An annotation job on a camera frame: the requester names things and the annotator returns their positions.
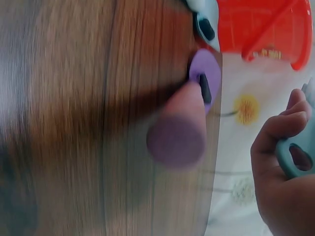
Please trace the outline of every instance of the purple disc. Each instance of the purple disc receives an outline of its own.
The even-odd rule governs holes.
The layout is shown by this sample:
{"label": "purple disc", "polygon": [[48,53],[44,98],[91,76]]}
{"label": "purple disc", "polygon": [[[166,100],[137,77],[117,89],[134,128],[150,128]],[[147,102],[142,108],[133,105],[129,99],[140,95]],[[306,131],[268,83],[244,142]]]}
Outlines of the purple disc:
{"label": "purple disc", "polygon": [[205,74],[207,77],[212,97],[210,104],[205,104],[205,111],[207,114],[220,89],[221,69],[215,57],[206,49],[198,50],[193,57],[189,68],[189,80],[199,83],[199,76],[201,74]]}

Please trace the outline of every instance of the white toy piece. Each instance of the white toy piece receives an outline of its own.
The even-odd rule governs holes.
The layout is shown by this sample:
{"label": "white toy piece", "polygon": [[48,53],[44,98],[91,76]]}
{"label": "white toy piece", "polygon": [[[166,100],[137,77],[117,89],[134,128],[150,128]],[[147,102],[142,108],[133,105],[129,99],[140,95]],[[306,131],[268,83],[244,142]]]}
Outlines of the white toy piece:
{"label": "white toy piece", "polygon": [[186,0],[192,11],[199,12],[205,7],[206,0]]}
{"label": "white toy piece", "polygon": [[197,14],[194,15],[196,27],[202,38],[220,52],[218,38],[219,6],[217,0],[186,0],[188,7]]}

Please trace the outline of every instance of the finger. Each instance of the finger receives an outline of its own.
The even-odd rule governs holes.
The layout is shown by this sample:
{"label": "finger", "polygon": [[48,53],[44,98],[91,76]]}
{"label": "finger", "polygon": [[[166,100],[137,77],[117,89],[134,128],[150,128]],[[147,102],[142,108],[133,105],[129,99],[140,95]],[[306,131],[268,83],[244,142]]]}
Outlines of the finger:
{"label": "finger", "polygon": [[286,110],[291,109],[296,103],[300,101],[304,101],[305,99],[305,94],[300,90],[300,89],[294,89],[292,90],[290,94],[289,101],[287,103]]}
{"label": "finger", "polygon": [[281,112],[280,115],[287,116],[287,115],[297,113],[297,112],[302,112],[302,111],[306,112],[307,119],[309,120],[312,116],[312,108],[311,108],[310,104],[308,103],[308,101],[306,101],[306,100],[299,101],[293,107],[291,107],[289,110]]}
{"label": "finger", "polygon": [[274,151],[278,140],[297,135],[304,129],[306,123],[306,112],[288,116],[279,115],[268,119],[251,148],[253,174],[258,176],[277,166]]}

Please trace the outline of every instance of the purple toy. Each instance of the purple toy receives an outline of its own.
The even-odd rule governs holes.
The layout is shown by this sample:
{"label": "purple toy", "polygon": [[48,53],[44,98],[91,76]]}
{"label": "purple toy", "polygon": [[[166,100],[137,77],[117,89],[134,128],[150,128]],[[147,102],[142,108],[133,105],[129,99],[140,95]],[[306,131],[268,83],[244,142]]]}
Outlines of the purple toy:
{"label": "purple toy", "polygon": [[199,50],[190,65],[189,81],[169,99],[148,131],[147,146],[155,161],[171,168],[186,168],[204,156],[206,114],[220,83],[216,59],[208,50]]}

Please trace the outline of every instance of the red plastic toy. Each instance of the red plastic toy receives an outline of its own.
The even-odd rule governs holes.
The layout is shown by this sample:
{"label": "red plastic toy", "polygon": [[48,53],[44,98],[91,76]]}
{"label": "red plastic toy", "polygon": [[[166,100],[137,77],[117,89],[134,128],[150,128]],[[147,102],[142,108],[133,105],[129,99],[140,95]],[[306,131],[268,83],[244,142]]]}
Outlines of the red plastic toy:
{"label": "red plastic toy", "polygon": [[308,62],[313,25],[308,0],[187,0],[202,41],[219,52]]}

